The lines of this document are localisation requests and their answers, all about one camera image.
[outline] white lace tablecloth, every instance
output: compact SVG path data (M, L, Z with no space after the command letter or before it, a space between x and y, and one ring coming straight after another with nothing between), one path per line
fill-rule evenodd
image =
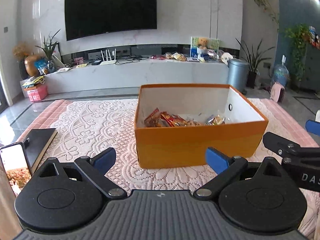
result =
M290 133L274 117L259 99L252 103L269 119L267 131L271 131L292 140ZM51 125L58 134L48 148L43 161L54 156L60 162L72 162L87 155L93 157L108 147L116 150L116 164L108 171L106 177L130 194L132 189L189 189L192 192L214 178L215 172L207 165L174 169L141 169L138 164L134 136L134 116L136 99L108 101L77 101L67 106L59 120ZM260 142L254 156L249 161L259 162L265 156L281 158L267 150ZM319 205L316 196L306 193L308 209L317 213ZM315 228L309 220L304 225L305 235Z

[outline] pink heater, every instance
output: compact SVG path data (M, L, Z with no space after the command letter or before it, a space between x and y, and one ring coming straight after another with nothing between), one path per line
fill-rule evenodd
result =
M281 85L279 82L275 82L274 85L271 88L271 98L273 101L277 103L282 103L282 100L284 98L284 86Z

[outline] gray ribbed surface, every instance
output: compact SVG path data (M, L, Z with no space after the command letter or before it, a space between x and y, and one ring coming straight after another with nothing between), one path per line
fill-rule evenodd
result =
M223 220L212 202L198 201L188 191L135 190L125 200L111 201L90 225L73 233L41 235L23 231L16 240L303 240L298 231L257 236Z

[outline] teddy bear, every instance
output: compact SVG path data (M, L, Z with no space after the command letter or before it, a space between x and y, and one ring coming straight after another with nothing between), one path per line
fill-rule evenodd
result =
M208 45L208 39L207 38L199 38L198 39L198 48L206 49L207 45Z

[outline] white marble tv console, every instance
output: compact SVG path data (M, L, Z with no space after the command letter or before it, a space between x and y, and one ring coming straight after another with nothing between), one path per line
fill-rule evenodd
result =
M226 84L228 66L223 63L145 59L123 65L87 65L45 76L48 93L105 88L140 87L161 83Z

